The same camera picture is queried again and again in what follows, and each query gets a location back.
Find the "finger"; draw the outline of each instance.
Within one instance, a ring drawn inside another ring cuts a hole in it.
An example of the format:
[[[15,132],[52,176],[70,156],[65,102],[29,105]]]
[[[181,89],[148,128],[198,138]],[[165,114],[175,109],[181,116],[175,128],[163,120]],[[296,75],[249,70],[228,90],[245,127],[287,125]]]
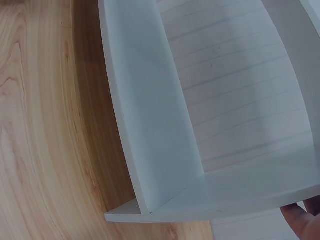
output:
[[[281,212],[294,233],[302,238],[307,225],[312,221],[314,216],[307,213],[296,203],[281,207]]]
[[[308,213],[312,214],[313,216],[320,214],[320,196],[305,200],[303,203]]]

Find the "wooden floor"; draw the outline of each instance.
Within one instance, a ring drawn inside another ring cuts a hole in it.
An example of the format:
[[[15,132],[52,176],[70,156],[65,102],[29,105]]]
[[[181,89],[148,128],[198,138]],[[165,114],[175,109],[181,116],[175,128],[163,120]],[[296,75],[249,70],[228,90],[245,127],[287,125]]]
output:
[[[120,224],[135,197],[97,0],[0,0],[0,239],[212,240],[209,222]]]

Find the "hand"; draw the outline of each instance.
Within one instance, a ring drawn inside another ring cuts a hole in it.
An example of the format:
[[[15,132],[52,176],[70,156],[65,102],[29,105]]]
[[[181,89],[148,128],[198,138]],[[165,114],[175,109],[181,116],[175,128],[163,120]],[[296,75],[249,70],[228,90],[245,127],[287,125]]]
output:
[[[320,240],[320,196],[303,202],[307,210],[296,203],[281,207],[281,212],[301,240]]]

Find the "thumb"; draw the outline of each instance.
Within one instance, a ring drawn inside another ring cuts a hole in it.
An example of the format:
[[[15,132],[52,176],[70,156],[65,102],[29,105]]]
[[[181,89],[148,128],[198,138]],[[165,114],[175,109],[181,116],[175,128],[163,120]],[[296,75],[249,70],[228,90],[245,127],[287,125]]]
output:
[[[307,213],[296,203],[281,207],[281,212],[291,229],[301,239],[314,216]]]

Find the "white shelf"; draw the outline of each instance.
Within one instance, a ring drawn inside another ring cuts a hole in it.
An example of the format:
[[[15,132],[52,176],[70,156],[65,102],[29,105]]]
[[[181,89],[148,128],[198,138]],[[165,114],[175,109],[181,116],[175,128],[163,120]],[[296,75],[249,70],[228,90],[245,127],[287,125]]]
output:
[[[317,195],[320,20],[312,5],[163,0],[159,8],[99,0],[136,194],[106,220],[227,218]]]
[[[203,221],[266,211],[311,198],[320,191],[320,151],[292,146],[241,166],[207,173],[151,214],[136,202],[105,214],[107,221]]]

